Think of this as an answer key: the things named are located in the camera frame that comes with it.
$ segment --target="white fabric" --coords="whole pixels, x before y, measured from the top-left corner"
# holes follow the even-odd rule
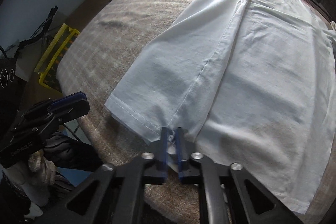
[[[335,133],[335,38],[301,0],[194,0],[105,105],[148,142],[161,126],[188,129],[304,214]]]

